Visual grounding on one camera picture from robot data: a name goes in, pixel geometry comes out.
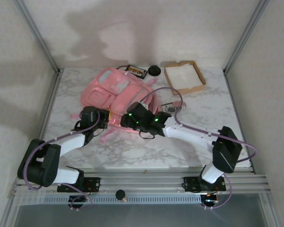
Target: pink strap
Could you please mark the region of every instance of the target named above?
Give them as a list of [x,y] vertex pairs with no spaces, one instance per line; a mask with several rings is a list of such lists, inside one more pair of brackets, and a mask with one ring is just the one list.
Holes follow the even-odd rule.
[[71,119],[77,119],[77,118],[80,118],[80,114],[79,113],[71,114]]
[[148,85],[148,86],[151,86],[151,85],[153,85],[154,83],[156,83],[158,81],[158,78],[154,78],[154,79],[151,79],[150,81],[148,81],[146,84]]
[[114,131],[115,131],[115,129],[110,129],[108,132],[104,133],[101,136],[101,140],[100,140],[101,143],[105,143],[106,136],[108,136],[109,134],[112,134]]

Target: marble surface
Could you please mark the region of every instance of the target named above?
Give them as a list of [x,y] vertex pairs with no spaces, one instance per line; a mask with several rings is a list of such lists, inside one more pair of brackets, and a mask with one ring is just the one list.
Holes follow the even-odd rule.
[[[78,114],[82,107],[80,96],[91,80],[102,68],[65,68],[59,85],[45,139],[51,139],[68,133],[78,119],[71,119],[71,114]],[[207,86],[201,92],[183,95],[187,108],[181,111],[179,119],[196,125],[221,129],[228,126],[233,129],[238,139],[242,139],[239,124],[234,112],[227,85],[220,68],[200,68]],[[152,79],[147,75],[145,82]],[[168,86],[163,73],[153,88]],[[157,93],[161,103],[177,101],[171,91]],[[240,158],[247,157],[243,149]],[[135,133],[115,131],[105,144],[100,143],[100,136],[95,137],[87,146],[76,149],[61,157],[63,165],[78,168],[158,168],[158,167],[202,167],[212,159],[212,154],[202,147],[174,138],[157,136],[153,140],[143,140]],[[249,161],[237,166],[250,166]]]

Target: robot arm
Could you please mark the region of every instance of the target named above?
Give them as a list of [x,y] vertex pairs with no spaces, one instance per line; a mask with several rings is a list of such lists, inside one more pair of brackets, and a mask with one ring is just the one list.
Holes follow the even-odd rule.
[[[177,124],[170,114],[158,112],[153,114],[145,109],[140,103],[132,104],[127,114],[121,119],[121,126],[132,128],[141,132],[148,132],[152,135],[163,137],[173,137],[187,142],[197,144],[213,153],[213,161],[206,165],[199,176],[199,182],[202,188],[206,189],[212,186],[217,179],[224,173],[232,173],[240,155],[242,146],[240,144],[212,137],[203,133],[183,127]],[[71,167],[59,167],[59,158],[76,149],[88,144],[94,136],[97,129],[106,129],[109,118],[109,111],[96,109],[88,106],[83,109],[80,115],[81,120],[76,123],[73,129],[74,133],[68,137],[56,141],[54,144],[46,144],[42,150],[35,153],[27,168],[27,178],[30,182],[48,187],[53,183],[70,183],[76,187],[82,187],[84,182],[83,171]],[[232,130],[223,127],[221,130],[203,129],[211,133],[220,133],[224,136],[236,139]],[[32,140],[27,152],[18,169],[18,177],[23,179],[24,164],[28,156],[44,141]]]
[[[170,114],[158,112],[152,114],[140,103],[134,103],[128,108],[128,114],[123,115],[121,126],[129,127],[137,131],[148,132],[152,135],[178,138],[187,142],[197,144],[213,153],[213,161],[202,170],[199,182],[209,186],[214,184],[224,173],[233,173],[238,161],[242,146],[238,143],[211,136],[211,133],[237,139],[233,131],[226,126],[221,130],[205,129],[189,123],[178,124]],[[209,131],[203,134],[187,127]]]

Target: cardboard tray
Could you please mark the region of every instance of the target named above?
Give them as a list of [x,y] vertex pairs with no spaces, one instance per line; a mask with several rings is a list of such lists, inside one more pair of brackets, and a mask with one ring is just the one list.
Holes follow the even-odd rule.
[[[196,73],[198,74],[199,76],[199,79],[200,81],[202,82],[203,85],[200,85],[200,86],[196,86],[196,87],[193,87],[193,88],[184,88],[184,89],[178,89],[178,91],[180,92],[180,94],[187,94],[187,93],[191,93],[191,92],[196,92],[196,91],[202,91],[205,89],[205,86],[206,86],[206,81],[202,75],[202,73],[200,72],[197,64],[195,63],[195,61],[183,61],[181,63],[174,63],[174,64],[170,64],[170,65],[167,65],[165,66],[165,68],[169,68],[169,67],[176,67],[176,66],[181,66],[181,65],[186,65],[186,64],[190,64],[190,65],[193,65]],[[170,87],[173,87],[170,80],[169,80],[169,76],[166,72],[164,68],[164,74],[165,74],[165,77],[167,79],[167,82],[169,84]],[[175,96],[177,95],[177,93],[175,91],[171,91],[172,94]]]

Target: black knob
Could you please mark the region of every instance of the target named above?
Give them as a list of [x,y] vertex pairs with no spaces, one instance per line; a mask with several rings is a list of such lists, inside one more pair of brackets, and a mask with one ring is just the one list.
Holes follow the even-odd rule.
[[160,73],[161,73],[161,69],[156,65],[150,66],[148,69],[148,74],[150,74],[153,77],[160,75]]
[[115,197],[117,198],[117,200],[124,200],[125,197],[126,197],[126,194],[123,190],[118,190],[116,193],[115,193]]

